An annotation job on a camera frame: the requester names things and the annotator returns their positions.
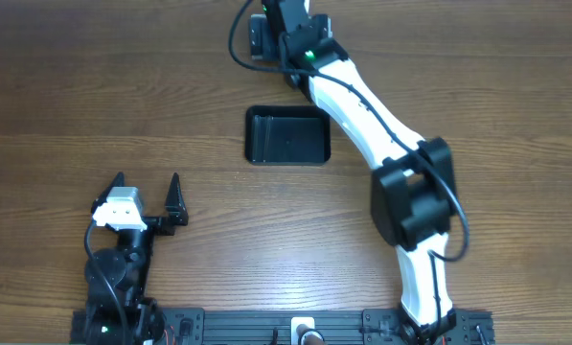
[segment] black plastic container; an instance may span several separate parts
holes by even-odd
[[[319,165],[331,158],[331,119],[317,106],[247,109],[245,157],[259,165]]]

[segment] white arm segment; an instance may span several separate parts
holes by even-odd
[[[400,276],[402,278],[402,307],[409,317],[418,324],[427,325],[437,321],[437,302],[432,281],[432,267],[428,250],[445,255],[447,234],[435,234],[418,243],[416,250],[407,252],[397,245]],[[437,286],[441,298],[441,317],[445,317],[453,304],[447,296],[446,263],[435,259]]]
[[[423,137],[403,125],[371,92],[351,60],[337,60],[319,69],[320,73],[345,81],[354,86],[371,103],[383,121],[411,149],[418,148]],[[360,99],[345,87],[323,78],[309,78],[309,93],[313,102],[328,112],[358,147],[371,170],[381,167],[387,157],[399,159],[406,151],[392,143],[390,136],[375,115],[366,109]]]
[[[319,72],[338,78],[354,86],[379,113],[383,121],[394,131],[409,148],[416,150],[423,137],[403,125],[381,103],[366,86],[351,60],[337,60],[320,68]],[[381,126],[375,115],[360,102],[360,99],[345,87],[323,78],[309,78],[309,93],[315,104],[328,112],[341,125],[362,152],[371,170],[383,165],[383,160],[390,157],[397,160],[406,154],[398,144],[393,143],[390,136]],[[418,325],[432,324],[437,321],[437,308],[432,270],[428,250],[433,249],[443,255],[447,243],[447,234],[436,234],[418,244],[414,251],[407,252],[397,246],[397,253],[402,275],[403,308]],[[435,260],[437,282],[441,298],[441,314],[445,316],[452,308],[447,296],[445,263]]]

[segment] wooden surface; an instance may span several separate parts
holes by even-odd
[[[241,4],[0,0],[0,341],[68,340],[89,206],[118,171],[153,214],[181,175],[191,222],[157,240],[149,274],[163,306],[397,305],[369,172],[338,126],[323,167],[243,158],[248,106],[305,100],[231,61]],[[447,267],[455,305],[493,311],[499,343],[572,343],[572,1],[312,7],[387,106],[453,148],[472,224],[467,259]]]

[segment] tabletop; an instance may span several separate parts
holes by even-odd
[[[162,306],[398,305],[370,172],[339,126],[323,166],[245,160],[249,106],[307,101],[230,59],[241,5],[0,0],[0,342],[68,340],[87,293],[90,205],[116,172],[149,214],[181,176],[190,224],[156,240],[149,272]],[[471,223],[468,256],[446,267],[455,306],[492,311],[498,343],[572,343],[572,1],[314,0],[311,10],[332,17],[399,119],[453,150]],[[245,28],[235,44],[247,57]],[[451,252],[462,239],[453,223]]]

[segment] white plastic part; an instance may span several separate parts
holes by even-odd
[[[400,302],[409,317],[418,324],[427,325],[437,321],[437,302],[435,301],[434,284],[432,281],[432,267],[430,265],[429,250],[440,255],[446,252],[447,234],[435,234],[418,243],[413,251],[406,251],[397,245],[400,276],[402,277],[402,297]],[[447,296],[446,264],[435,259],[437,270],[437,286],[441,298],[441,317],[453,308]]]
[[[143,201],[136,187],[113,187],[106,202],[99,206],[92,218],[98,226],[109,224],[113,229],[146,230],[141,219]]]
[[[319,70],[338,78],[358,90],[379,113],[383,121],[409,148],[416,150],[423,137],[403,125],[371,92],[351,60],[337,60]],[[399,159],[406,151],[381,126],[375,115],[347,88],[319,77],[309,78],[309,93],[317,106],[328,112],[352,139],[371,169],[382,166],[385,158]]]

